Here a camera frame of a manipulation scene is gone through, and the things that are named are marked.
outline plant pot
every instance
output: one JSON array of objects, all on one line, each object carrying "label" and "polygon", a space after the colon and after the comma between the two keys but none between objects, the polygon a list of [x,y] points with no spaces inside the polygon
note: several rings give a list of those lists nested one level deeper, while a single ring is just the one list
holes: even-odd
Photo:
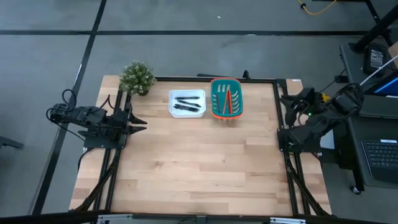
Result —
[{"label": "plant pot", "polygon": [[143,93],[138,93],[140,96],[146,96],[148,94],[149,90],[144,91]]}]

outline white tray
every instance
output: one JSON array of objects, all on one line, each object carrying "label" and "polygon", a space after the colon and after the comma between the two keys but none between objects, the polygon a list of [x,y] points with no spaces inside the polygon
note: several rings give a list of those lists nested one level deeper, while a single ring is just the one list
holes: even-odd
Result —
[{"label": "white tray", "polygon": [[[175,98],[176,97],[189,97],[189,96],[199,96],[200,98],[197,100],[184,100],[189,103],[197,103],[201,107],[198,108],[198,112],[192,112],[187,110],[180,110],[174,108],[176,103],[179,103]],[[172,90],[169,93],[169,112],[172,114],[174,118],[201,118],[206,111],[206,93],[203,90]]]}]

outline wheel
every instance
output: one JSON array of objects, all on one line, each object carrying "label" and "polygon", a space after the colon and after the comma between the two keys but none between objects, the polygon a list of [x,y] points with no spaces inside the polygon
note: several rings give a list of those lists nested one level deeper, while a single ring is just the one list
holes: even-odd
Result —
[{"label": "wheel", "polygon": [[356,195],[360,195],[361,194],[361,192],[355,186],[352,186],[349,189]]}]

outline white cable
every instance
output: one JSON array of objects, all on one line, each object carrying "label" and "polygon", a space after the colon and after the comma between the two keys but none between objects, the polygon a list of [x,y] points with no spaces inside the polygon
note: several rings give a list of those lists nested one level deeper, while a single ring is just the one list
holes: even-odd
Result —
[{"label": "white cable", "polygon": [[377,74],[380,70],[382,70],[385,66],[389,65],[391,62],[393,62],[397,58],[398,58],[398,55],[396,55],[393,59],[391,59],[390,61],[385,63],[383,66],[379,67],[379,69],[377,69],[375,72],[373,72],[372,75],[370,75],[365,80],[363,80],[363,82],[361,82],[361,84],[359,84],[359,85],[361,86],[361,85],[363,85],[363,83],[366,83],[366,81],[368,81],[370,78],[372,78],[373,75]]}]

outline laptop keyboard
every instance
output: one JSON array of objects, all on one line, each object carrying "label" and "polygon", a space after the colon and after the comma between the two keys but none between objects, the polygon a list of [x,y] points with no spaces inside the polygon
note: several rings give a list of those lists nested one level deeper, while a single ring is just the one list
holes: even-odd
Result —
[{"label": "laptop keyboard", "polygon": [[370,167],[398,169],[398,143],[395,140],[362,141]]}]

